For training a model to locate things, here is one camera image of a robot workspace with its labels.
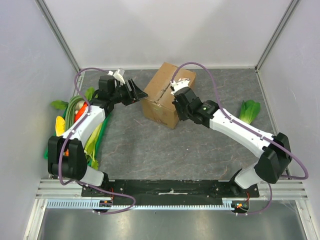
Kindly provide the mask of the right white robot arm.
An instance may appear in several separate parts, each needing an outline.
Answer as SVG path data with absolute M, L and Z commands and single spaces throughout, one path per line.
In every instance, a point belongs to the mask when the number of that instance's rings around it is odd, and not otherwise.
M 242 196 L 249 187 L 262 181 L 275 184 L 292 161 L 288 154 L 289 139 L 285 134 L 273 135 L 259 130 L 234 117 L 212 100 L 202 102 L 189 87 L 172 91 L 171 94 L 179 120 L 191 120 L 218 131 L 258 158 L 256 163 L 240 169 L 232 177 L 229 191 L 233 196 Z

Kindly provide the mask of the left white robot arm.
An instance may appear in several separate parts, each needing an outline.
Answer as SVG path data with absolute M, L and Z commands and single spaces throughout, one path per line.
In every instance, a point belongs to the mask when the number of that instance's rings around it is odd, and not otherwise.
M 99 197 L 110 191 L 108 175 L 88 166 L 85 145 L 94 130 L 113 111 L 116 104 L 131 105 L 148 97 L 130 78 L 121 82 L 111 75 L 103 75 L 98 80 L 90 106 L 82 116 L 62 136 L 52 136 L 48 140 L 48 173 L 59 178 L 67 178 L 92 185 L 92 191 Z

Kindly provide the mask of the brown cardboard express box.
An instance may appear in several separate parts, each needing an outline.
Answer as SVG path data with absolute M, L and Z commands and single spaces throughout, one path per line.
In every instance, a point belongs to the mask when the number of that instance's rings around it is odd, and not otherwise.
M 141 101 L 143 115 L 146 118 L 170 129 L 174 129 L 179 121 L 170 88 L 172 76 L 177 68 L 164 62 L 144 89 L 148 97 Z

